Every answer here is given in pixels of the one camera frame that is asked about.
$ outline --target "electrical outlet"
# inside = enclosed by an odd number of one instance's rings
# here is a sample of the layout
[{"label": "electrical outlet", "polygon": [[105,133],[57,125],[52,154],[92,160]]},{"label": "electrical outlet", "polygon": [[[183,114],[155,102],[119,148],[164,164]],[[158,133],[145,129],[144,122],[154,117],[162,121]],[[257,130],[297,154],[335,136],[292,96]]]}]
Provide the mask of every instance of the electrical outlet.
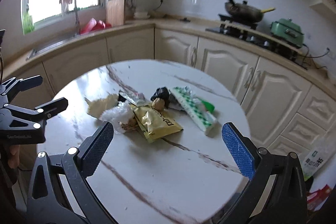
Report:
[{"label": "electrical outlet", "polygon": [[331,58],[332,60],[336,60],[336,53],[333,52],[331,49],[326,48],[326,49],[325,49],[325,52],[328,52],[327,56],[328,56],[329,58]]}]

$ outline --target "gas stove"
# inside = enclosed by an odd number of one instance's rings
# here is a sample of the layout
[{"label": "gas stove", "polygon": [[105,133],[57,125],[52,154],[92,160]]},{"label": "gas stove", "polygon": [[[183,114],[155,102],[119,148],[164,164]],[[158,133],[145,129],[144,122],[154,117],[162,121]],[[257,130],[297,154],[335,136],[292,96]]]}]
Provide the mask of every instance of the gas stove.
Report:
[{"label": "gas stove", "polygon": [[[222,35],[227,35],[230,37],[235,37],[240,40],[246,41],[247,43],[252,43],[258,47],[262,47],[266,50],[269,50],[278,55],[281,55],[282,57],[293,61],[295,64],[299,66],[302,66],[301,64],[298,64],[296,62],[298,53],[295,52],[294,50],[282,44],[279,44],[275,41],[271,41],[267,39],[266,37],[263,37],[262,33],[261,35],[254,35],[240,28],[240,27],[244,27],[244,29],[249,28],[252,30],[256,30],[258,24],[242,21],[242,20],[230,17],[230,16],[224,16],[224,15],[219,15],[219,16],[221,20],[223,21],[223,24],[221,24],[220,27],[207,28],[205,29],[206,31],[218,33]],[[234,23],[235,26],[227,26],[226,24],[227,22]]]}]

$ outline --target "faucet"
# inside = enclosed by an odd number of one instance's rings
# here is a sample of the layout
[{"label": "faucet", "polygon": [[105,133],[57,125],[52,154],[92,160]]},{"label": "faucet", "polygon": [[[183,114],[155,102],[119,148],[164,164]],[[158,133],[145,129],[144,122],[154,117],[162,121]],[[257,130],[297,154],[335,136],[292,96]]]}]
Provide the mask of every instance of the faucet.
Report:
[{"label": "faucet", "polygon": [[[69,11],[69,4],[72,3],[72,0],[59,0],[59,3],[62,4],[62,15]],[[75,0],[75,17],[76,17],[76,34],[81,33],[80,22],[78,18],[78,9],[77,9],[77,0]]]}]

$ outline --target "trash pile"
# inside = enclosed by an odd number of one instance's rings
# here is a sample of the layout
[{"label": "trash pile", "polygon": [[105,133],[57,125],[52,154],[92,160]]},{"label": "trash pile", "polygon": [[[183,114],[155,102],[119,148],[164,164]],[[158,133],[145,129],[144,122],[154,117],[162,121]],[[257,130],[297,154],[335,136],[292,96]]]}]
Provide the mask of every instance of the trash pile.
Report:
[{"label": "trash pile", "polygon": [[215,107],[194,94],[189,87],[168,90],[158,88],[151,101],[142,93],[120,90],[104,99],[90,101],[87,113],[104,122],[111,122],[116,134],[140,128],[149,143],[183,128],[170,115],[169,108],[185,111],[207,135],[217,120],[212,115]]}]

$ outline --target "frying pan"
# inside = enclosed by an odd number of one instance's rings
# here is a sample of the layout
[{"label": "frying pan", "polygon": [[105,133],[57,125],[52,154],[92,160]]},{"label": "frying pan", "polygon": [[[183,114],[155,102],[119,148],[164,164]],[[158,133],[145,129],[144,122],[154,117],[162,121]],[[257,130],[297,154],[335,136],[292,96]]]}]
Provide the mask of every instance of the frying pan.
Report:
[{"label": "frying pan", "polygon": [[253,6],[247,5],[246,0],[244,0],[243,3],[235,3],[234,0],[228,0],[228,2],[225,3],[225,9],[232,17],[246,20],[251,23],[262,21],[265,13],[275,10],[275,8],[260,10]]}]

